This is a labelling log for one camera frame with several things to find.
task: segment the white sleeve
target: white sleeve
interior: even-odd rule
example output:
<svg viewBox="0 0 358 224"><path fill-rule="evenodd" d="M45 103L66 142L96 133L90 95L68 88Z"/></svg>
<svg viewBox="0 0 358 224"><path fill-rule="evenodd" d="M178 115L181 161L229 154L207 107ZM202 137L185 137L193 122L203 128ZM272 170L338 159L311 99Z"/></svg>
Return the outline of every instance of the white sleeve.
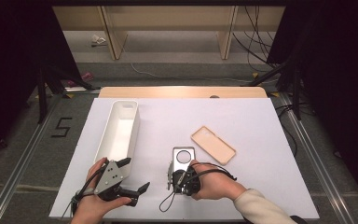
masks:
<svg viewBox="0 0 358 224"><path fill-rule="evenodd" d="M280 207L264 198L256 189L248 189L234 201L235 208L249 221L256 223L294 223Z"/></svg>

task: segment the floor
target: floor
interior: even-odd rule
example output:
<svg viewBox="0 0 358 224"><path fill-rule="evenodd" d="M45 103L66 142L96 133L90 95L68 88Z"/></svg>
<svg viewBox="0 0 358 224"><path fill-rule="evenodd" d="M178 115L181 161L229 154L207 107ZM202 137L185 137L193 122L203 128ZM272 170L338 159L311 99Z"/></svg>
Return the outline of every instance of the floor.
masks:
<svg viewBox="0 0 358 224"><path fill-rule="evenodd" d="M91 37L104 37L103 32L65 32L65 35L80 72L94 75L89 82L94 86L238 86L252 81L253 75L270 69L256 57L248 58L235 39L229 58L221 60L213 32L130 32L125 51L116 61L112 61L103 43L98 47L91 46L94 44ZM268 45L272 41L270 35L274 36L261 34ZM244 33L236 36L244 46L249 46L249 38ZM260 45L253 43L251 50L264 57ZM276 107L287 105L290 92L281 92L279 97L272 95L275 82L276 77L263 83L262 87L271 93L269 97ZM6 139L8 146L0 148L0 199L2 192L7 192L9 198L0 203L0 223L62 223L48 218L49 209L95 97L98 97L97 91L68 94L64 98L49 95L48 121L41 125L37 124L36 93L30 97L28 106L24 107ZM309 223L358 223L357 184L342 160L334 154L333 144L309 105L301 106L301 116L298 123L291 112L285 113L282 125L288 131L287 139L293 151L297 145L297 165L321 217L309 220ZM66 137L53 137L64 134L63 130L56 129L59 122L70 127ZM309 139L301 138L301 132L306 132ZM307 141L312 142L311 148L307 147ZM316 163L312 159L315 153L319 157ZM322 173L315 169L315 164L323 166ZM7 190L10 185L14 185L12 191ZM335 190L337 195L327 189ZM345 206L333 205L336 199L342 199Z"/></svg>

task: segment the beige phone case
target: beige phone case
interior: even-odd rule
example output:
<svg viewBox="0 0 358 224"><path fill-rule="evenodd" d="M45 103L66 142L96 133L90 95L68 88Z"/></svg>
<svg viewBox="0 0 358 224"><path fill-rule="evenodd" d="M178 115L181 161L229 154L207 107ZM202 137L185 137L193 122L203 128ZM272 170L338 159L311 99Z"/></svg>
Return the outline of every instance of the beige phone case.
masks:
<svg viewBox="0 0 358 224"><path fill-rule="evenodd" d="M235 149L205 126L193 133L191 139L222 165L235 156Z"/></svg>

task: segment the person's arm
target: person's arm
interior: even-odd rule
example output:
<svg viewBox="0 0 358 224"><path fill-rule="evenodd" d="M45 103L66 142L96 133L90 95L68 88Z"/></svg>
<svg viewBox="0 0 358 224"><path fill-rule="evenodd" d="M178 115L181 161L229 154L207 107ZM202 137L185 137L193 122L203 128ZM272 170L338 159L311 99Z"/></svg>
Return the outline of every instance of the person's arm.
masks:
<svg viewBox="0 0 358 224"><path fill-rule="evenodd" d="M196 164L197 173L215 168L212 165ZM246 189L242 184L221 173L208 173L200 176L201 189L192 197L199 199L229 198L237 210L249 221L255 223L295 223L280 207L255 189Z"/></svg>
<svg viewBox="0 0 358 224"><path fill-rule="evenodd" d="M103 166L106 158L102 158L89 169L87 179L89 179L98 169ZM95 188L96 178L89 183L89 188ZM72 224L92 224L101 221L103 216L112 209L118 208L124 204L130 203L131 199L126 197L117 198L111 202L106 202L98 195L85 196L79 203L78 208L72 218Z"/></svg>

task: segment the human hand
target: human hand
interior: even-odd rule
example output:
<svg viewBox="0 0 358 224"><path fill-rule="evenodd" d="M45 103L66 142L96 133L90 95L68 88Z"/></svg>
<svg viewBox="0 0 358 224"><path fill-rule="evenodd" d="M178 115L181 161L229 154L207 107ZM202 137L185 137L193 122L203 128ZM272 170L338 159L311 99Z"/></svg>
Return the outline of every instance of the human hand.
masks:
<svg viewBox="0 0 358 224"><path fill-rule="evenodd" d="M215 166L211 164L197 164L199 163L196 160L193 160L190 163L194 170L197 173L216 169ZM195 200L199 199L212 199L218 200L221 198L229 198L234 201L238 198L242 193L246 191L246 188L234 181L233 179L229 178L228 176L221 174L221 173L208 173L206 175L200 176L201 182L201 189L197 194L193 194Z"/></svg>
<svg viewBox="0 0 358 224"><path fill-rule="evenodd" d="M102 158L95 162L87 175L86 181L97 172L103 164L106 162L106 158ZM88 185L88 188L95 188L97 186L97 178L94 178ZM85 196L79 203L76 213L71 221L72 224L82 223L98 223L103 216L112 209L118 208L122 205L130 203L131 199L126 197L117 198L111 202L102 200L98 195Z"/></svg>

